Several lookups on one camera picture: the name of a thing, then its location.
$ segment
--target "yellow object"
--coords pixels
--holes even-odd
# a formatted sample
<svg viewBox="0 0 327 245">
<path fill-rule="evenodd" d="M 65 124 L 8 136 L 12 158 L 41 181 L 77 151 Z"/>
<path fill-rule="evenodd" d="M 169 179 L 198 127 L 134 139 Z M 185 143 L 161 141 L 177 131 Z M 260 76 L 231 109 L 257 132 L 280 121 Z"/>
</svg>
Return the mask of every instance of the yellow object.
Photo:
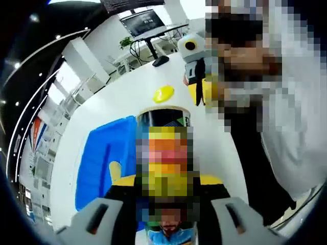
<svg viewBox="0 0 327 245">
<path fill-rule="evenodd" d="M 119 180 L 122 175 L 122 166 L 115 161 L 109 164 L 109 171 L 111 176 L 111 182 L 114 184 L 115 181 Z"/>
<path fill-rule="evenodd" d="M 112 185 L 134 186 L 134 179 L 135 179 L 135 175 L 122 177 L 122 178 L 116 180 Z M 211 176 L 211 175 L 200 175 L 200 183 L 201 183 L 201 185 L 223 184 L 223 182 L 219 178 Z"/>
<path fill-rule="evenodd" d="M 207 99 L 211 97 L 208 91 L 211 91 L 211 82 L 207 82 L 206 79 L 202 79 L 202 92 L 203 92 L 203 102 L 206 103 Z M 188 86 L 191 97 L 196 105 L 196 83 Z"/>
<path fill-rule="evenodd" d="M 161 103 L 169 100 L 171 96 L 174 94 L 174 88 L 170 85 L 162 87 L 155 91 L 153 101 L 156 103 Z"/>
</svg>

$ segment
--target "computer monitor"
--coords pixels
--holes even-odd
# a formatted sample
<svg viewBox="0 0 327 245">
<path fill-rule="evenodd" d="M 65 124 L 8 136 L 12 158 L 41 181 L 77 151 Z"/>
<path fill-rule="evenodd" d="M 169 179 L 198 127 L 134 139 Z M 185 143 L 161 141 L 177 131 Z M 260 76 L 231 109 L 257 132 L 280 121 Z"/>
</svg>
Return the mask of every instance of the computer monitor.
<svg viewBox="0 0 327 245">
<path fill-rule="evenodd" d="M 120 21 L 132 37 L 137 37 L 152 29 L 165 26 L 152 9 L 127 16 L 120 19 Z"/>
</svg>

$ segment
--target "white pillar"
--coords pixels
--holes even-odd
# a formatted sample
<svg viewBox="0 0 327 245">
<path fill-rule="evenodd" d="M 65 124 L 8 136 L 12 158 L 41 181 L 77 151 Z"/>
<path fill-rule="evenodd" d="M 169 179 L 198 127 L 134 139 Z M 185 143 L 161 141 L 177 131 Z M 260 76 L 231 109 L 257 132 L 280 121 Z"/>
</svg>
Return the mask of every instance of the white pillar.
<svg viewBox="0 0 327 245">
<path fill-rule="evenodd" d="M 180 4 L 180 0 L 165 0 L 165 9 L 167 10 L 174 25 L 185 24 L 188 17 Z"/>
<path fill-rule="evenodd" d="M 70 41 L 62 54 L 82 83 L 93 77 L 96 84 L 92 87 L 100 89 L 108 82 L 110 76 L 82 38 L 78 37 Z"/>
</svg>

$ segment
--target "white chair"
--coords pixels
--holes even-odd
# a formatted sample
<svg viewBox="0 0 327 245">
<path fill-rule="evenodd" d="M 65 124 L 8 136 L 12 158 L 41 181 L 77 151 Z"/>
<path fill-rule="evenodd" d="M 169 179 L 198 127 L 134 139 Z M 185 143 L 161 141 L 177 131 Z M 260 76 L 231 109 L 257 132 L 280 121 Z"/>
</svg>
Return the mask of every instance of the white chair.
<svg viewBox="0 0 327 245">
<path fill-rule="evenodd" d="M 121 62 L 116 62 L 116 60 L 112 56 L 108 55 L 107 57 L 108 58 L 106 59 L 106 61 L 116 67 L 116 71 L 120 75 L 135 69 L 128 63 L 127 59 L 123 59 Z"/>
</svg>

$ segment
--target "yellow disc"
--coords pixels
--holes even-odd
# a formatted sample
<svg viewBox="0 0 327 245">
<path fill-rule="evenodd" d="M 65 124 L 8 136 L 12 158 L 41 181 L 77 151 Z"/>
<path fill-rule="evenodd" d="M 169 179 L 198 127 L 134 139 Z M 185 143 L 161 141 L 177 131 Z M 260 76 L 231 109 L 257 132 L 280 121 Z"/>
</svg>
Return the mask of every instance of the yellow disc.
<svg viewBox="0 0 327 245">
<path fill-rule="evenodd" d="M 170 85 L 162 87 L 155 91 L 153 101 L 156 103 L 161 103 L 169 100 L 171 96 L 174 94 L 174 88 Z"/>
</svg>

